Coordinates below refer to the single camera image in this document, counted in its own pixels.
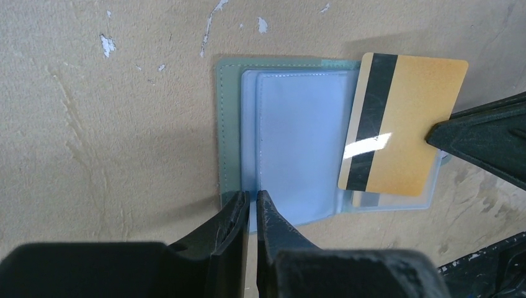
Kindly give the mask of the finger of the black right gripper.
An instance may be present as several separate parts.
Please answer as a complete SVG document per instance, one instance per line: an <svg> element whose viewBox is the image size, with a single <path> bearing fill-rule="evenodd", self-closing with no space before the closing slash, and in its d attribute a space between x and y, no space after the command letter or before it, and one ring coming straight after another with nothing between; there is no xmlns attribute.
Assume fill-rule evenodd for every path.
<svg viewBox="0 0 526 298"><path fill-rule="evenodd" d="M525 93L456 112L426 142L525 189Z"/></svg>

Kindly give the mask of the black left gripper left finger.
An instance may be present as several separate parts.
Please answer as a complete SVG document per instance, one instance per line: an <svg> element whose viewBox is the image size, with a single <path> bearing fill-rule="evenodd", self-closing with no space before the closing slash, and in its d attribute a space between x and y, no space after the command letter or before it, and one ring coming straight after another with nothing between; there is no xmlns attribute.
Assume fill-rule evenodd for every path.
<svg viewBox="0 0 526 298"><path fill-rule="evenodd" d="M1 261L2 297L242 297L250 195L180 240L28 243Z"/></svg>

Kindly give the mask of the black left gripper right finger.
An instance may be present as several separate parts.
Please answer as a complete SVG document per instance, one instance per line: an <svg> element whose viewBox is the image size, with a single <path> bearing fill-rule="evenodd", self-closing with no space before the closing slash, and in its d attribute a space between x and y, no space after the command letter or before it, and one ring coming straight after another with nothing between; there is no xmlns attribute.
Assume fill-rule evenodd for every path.
<svg viewBox="0 0 526 298"><path fill-rule="evenodd" d="M323 250L259 191L260 297L450 297L437 268L414 250Z"/></svg>

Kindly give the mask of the green leather card holder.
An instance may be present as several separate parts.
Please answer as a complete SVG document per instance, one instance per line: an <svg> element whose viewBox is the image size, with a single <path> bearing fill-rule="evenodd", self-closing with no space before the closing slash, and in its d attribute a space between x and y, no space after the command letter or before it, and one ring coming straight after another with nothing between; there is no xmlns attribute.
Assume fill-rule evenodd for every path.
<svg viewBox="0 0 526 298"><path fill-rule="evenodd" d="M215 85L221 205L235 191L248 191L254 201L266 190L295 226L340 213L418 210L356 208L355 191L337 185L359 69L357 60L220 59ZM422 194L433 197L441 163L437 151Z"/></svg>

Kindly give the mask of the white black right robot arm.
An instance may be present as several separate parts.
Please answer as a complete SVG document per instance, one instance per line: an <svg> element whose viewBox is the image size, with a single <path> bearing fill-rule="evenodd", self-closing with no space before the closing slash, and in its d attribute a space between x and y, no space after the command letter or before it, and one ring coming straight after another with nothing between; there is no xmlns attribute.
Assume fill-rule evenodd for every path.
<svg viewBox="0 0 526 298"><path fill-rule="evenodd" d="M525 189L525 93L452 114L426 142ZM525 233L439 269L452 297L525 297Z"/></svg>

